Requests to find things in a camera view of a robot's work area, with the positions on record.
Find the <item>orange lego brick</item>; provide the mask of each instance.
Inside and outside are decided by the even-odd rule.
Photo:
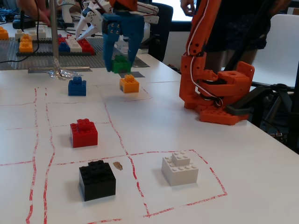
[[[8,32],[3,27],[0,27],[0,40],[8,40]]]
[[[24,41],[32,42],[32,36],[29,36],[29,34],[24,34],[23,36],[21,36],[21,42],[24,42]]]
[[[124,93],[139,92],[139,82],[132,75],[125,75],[120,79],[120,89]]]
[[[29,41],[21,42],[19,51],[20,51],[20,53],[32,53],[33,52],[32,43]]]

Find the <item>lego baseplate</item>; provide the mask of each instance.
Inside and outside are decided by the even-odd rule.
[[[94,48],[94,51],[97,55],[95,56],[60,56],[59,61],[61,67],[86,67],[89,66],[92,68],[105,68],[105,63],[103,60],[103,39],[98,37],[87,38],[88,42]],[[33,43],[33,49],[37,48],[37,43]],[[14,38],[9,38],[9,40],[0,40],[0,62],[8,60],[21,60],[24,56],[17,56],[19,52],[19,43],[14,40]],[[52,44],[50,43],[41,43],[38,53],[43,52],[52,52]],[[120,51],[114,49],[113,58],[115,55],[121,54]],[[21,70],[29,68],[42,68],[50,67],[53,65],[52,56],[32,56],[27,60],[19,63],[0,63],[0,70]],[[149,67],[145,62],[136,57],[135,68],[147,68]]]

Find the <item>small debris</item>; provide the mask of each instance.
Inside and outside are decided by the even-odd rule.
[[[119,162],[114,162],[113,165],[115,166],[115,168],[122,170],[122,165]]]

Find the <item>black lego brick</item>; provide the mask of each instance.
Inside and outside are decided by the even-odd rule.
[[[53,56],[53,52],[36,52],[34,54],[32,53],[16,53],[17,57],[22,56]],[[94,56],[90,52],[60,52],[60,56]]]
[[[132,72],[127,72],[127,73],[119,73],[119,75],[120,75],[121,78],[124,78],[125,75],[132,75],[135,78],[144,78],[144,76],[138,71],[132,71]]]
[[[85,202],[115,195],[116,179],[109,164],[103,160],[80,167],[79,183]]]

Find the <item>window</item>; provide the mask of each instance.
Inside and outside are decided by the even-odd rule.
[[[173,7],[173,17],[172,21],[191,21],[192,17],[185,16],[183,10],[181,9],[180,0],[153,0],[153,2],[166,4]]]

